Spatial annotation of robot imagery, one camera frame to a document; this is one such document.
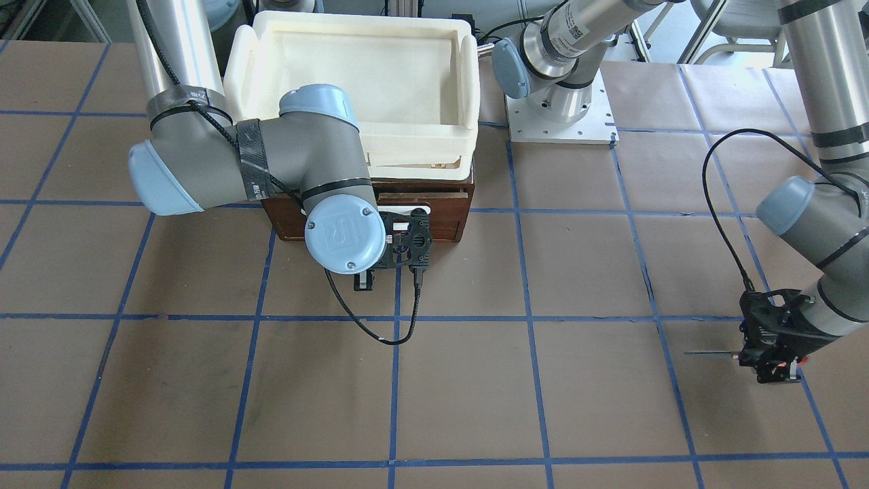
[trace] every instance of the black electrical tape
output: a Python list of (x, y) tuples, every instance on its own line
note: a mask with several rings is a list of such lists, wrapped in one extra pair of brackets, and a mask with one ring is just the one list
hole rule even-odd
[(860, 241), (863, 241), (867, 236), (869, 236), (869, 226), (863, 228), (862, 231), (855, 234), (851, 239), (847, 240), (845, 244), (841, 245), (838, 250), (834, 251), (827, 258), (822, 259), (815, 266), (819, 269), (824, 270), (829, 264), (836, 261), (844, 255), (848, 253), (854, 246), (856, 246)]
[(276, 192), (272, 190), (269, 178), (269, 161), (262, 143), (260, 120), (252, 119), (236, 124), (235, 138), (238, 141), (238, 167), (248, 200), (263, 200), (274, 196)]
[(832, 148), (869, 141), (869, 122), (833, 132), (813, 132), (812, 141), (819, 148)]
[(824, 293), (824, 288), (821, 286), (820, 283), (821, 281), (819, 280), (818, 295), (820, 296), (821, 300), (824, 301), (824, 304), (826, 304), (826, 306), (830, 308), (831, 311), (835, 312), (839, 317), (851, 321), (852, 323), (860, 323), (862, 325), (864, 325), (865, 323), (869, 323), (869, 320), (857, 319), (853, 316), (849, 316), (845, 314), (840, 308), (836, 307), (833, 302), (830, 301), (830, 298), (826, 296), (826, 294)]
[(782, 25), (787, 25), (839, 2), (841, 0), (799, 0), (779, 9), (779, 21)]

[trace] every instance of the white tray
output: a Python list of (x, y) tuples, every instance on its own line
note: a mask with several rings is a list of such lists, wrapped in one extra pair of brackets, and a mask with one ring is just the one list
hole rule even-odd
[(463, 180), (480, 110), (464, 21), (264, 11), (235, 33), (224, 78), (236, 120), (278, 116), (306, 84), (350, 96), (373, 178)]

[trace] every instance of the table surface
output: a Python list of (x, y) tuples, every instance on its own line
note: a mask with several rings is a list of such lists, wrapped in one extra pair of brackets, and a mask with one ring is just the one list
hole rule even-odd
[[(0, 486), (868, 487), (868, 331), (803, 385), (683, 355), (741, 347), (703, 157), (744, 126), (812, 151), (793, 73), (607, 63), (611, 148), (510, 143), (481, 67), (474, 209), (393, 348), (258, 204), (142, 207), (132, 46), (0, 44)], [(818, 277), (753, 215), (793, 174), (761, 137), (714, 160), (762, 287)], [(391, 337), (409, 280), (339, 286)]]

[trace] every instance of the chair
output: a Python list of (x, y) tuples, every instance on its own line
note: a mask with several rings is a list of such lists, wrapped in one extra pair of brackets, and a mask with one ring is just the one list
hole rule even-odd
[[(691, 0), (694, 13), (700, 19), (706, 18), (714, 0)], [(712, 32), (725, 37), (727, 43), (717, 44), (701, 54), (696, 64), (703, 64), (717, 52), (772, 52), (773, 67), (782, 65), (785, 57), (784, 31), (779, 23), (776, 3), (772, 0), (730, 0)], [(765, 39), (765, 44), (739, 44), (740, 39)]]

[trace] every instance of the metal rod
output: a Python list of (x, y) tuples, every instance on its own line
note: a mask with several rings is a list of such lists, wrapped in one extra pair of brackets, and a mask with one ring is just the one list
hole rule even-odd
[(654, 34), (654, 32), (658, 29), (661, 21), (664, 20), (664, 17), (666, 17), (668, 13), (670, 13), (670, 10), (673, 9), (674, 5), (675, 3), (670, 2), (667, 2), (664, 5), (664, 9), (660, 12), (660, 14), (658, 14), (657, 17), (654, 18), (654, 20), (652, 21), (652, 25), (650, 25), (649, 28), (646, 29), (646, 40), (652, 38), (652, 34)]
[[(154, 18), (154, 27), (163, 43), (160, 46), (169, 59), (172, 70), (182, 84), (203, 87), (223, 94), (223, 83), (217, 69), (217, 58), (211, 42), (208, 18), (202, 2), (175, 2), (173, 0), (144, 0)], [(136, 0), (127, 0), (129, 19), (136, 40), (136, 51), (150, 100), (172, 86), (169, 76), (160, 65), (145, 32)]]
[(6, 28), (3, 39), (24, 39), (47, 2), (48, 0), (25, 0), (18, 14), (12, 18), (9, 27)]
[(493, 43), (481, 44), (477, 47), (477, 57), (492, 56), (492, 51), (494, 51)]
[(96, 38), (101, 43), (111, 43), (109, 32), (100, 22), (100, 17), (94, 12), (94, 7), (87, 0), (70, 0), (72, 8), (78, 13), (82, 19), (84, 27), (88, 29), (90, 35)]
[(416, 0), (389, 0), (389, 15), (392, 17), (417, 17)]
[(775, 52), (772, 44), (715, 44), (697, 58), (694, 64), (703, 64), (713, 54), (720, 52)]
[(728, 2), (730, 0), (715, 0), (713, 2), (712, 6), (709, 7), (709, 11), (706, 12), (706, 16), (700, 19), (700, 25), (697, 26), (697, 30), (694, 31), (691, 40), (688, 41), (688, 45), (682, 51), (682, 56), (677, 61), (678, 64), (691, 63), (691, 60), (697, 57), (697, 53), (700, 52), (700, 48), (703, 46), (706, 38), (709, 37), (709, 33), (712, 32), (715, 24), (718, 23), (718, 19), (724, 13)]

